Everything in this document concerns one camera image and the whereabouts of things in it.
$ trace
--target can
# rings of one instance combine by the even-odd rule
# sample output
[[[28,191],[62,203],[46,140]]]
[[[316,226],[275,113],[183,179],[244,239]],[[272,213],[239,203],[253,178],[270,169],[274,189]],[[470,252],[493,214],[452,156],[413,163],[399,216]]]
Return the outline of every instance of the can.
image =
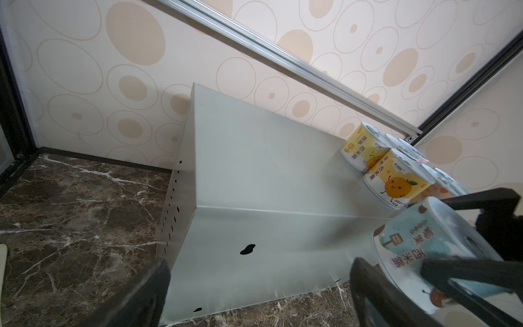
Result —
[[[400,209],[436,182],[426,170],[396,149],[390,149],[363,180],[380,200],[394,209]]]
[[[366,173],[391,147],[382,132],[362,122],[339,150],[349,164]]]
[[[397,139],[394,136],[390,134],[385,135],[390,143],[394,145],[394,148],[396,150],[399,150],[403,152],[406,156],[408,156],[410,159],[414,160],[418,165],[422,165],[428,162],[428,159],[422,155],[421,152],[418,151],[415,147],[410,145],[408,142],[402,139]]]
[[[458,182],[456,182],[454,178],[449,176],[451,179],[447,179],[441,173],[432,169],[426,164],[423,164],[422,167],[436,180],[436,182],[427,187],[414,199],[412,199],[412,202],[423,201],[429,196],[433,196],[435,198],[443,200],[461,195],[466,195],[469,193]]]
[[[423,259],[477,258],[503,261],[473,227],[435,197],[412,205],[377,228],[372,243],[387,279],[429,314],[452,302],[420,276]],[[489,284],[457,281],[481,297],[506,291]]]

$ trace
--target black hole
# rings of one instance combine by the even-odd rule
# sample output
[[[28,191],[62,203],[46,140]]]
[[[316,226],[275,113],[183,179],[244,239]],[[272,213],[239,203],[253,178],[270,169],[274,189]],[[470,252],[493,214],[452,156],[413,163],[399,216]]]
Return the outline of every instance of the black hole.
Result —
[[[249,254],[253,251],[255,244],[249,244],[245,249],[243,249],[240,254]]]

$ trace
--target wallpaper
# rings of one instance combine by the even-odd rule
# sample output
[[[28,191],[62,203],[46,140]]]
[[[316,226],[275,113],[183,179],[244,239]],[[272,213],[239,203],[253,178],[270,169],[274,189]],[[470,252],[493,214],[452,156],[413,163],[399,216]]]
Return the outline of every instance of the wallpaper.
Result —
[[[348,136],[396,131],[141,1],[1,0],[39,146],[171,168],[193,83]],[[517,1],[207,0],[419,125],[521,30]]]
[[[416,147],[470,192],[497,187],[523,195],[523,58],[494,76]],[[523,215],[520,203],[516,214]]]

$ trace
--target brown marble surface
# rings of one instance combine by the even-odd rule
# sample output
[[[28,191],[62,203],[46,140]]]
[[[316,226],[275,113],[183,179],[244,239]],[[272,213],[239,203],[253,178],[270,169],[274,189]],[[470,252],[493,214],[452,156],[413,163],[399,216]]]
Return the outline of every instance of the brown marble surface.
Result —
[[[150,262],[169,177],[41,155],[0,199],[4,326],[75,325]],[[177,326],[358,325],[345,283]]]

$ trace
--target gray metal box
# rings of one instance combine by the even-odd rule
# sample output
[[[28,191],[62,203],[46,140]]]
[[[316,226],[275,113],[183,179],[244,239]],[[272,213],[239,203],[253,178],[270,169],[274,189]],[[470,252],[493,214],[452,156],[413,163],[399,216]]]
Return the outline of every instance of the gray metal box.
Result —
[[[161,323],[333,287],[354,258],[377,262],[372,231],[398,211],[342,139],[198,84],[190,101],[156,253],[172,268]]]

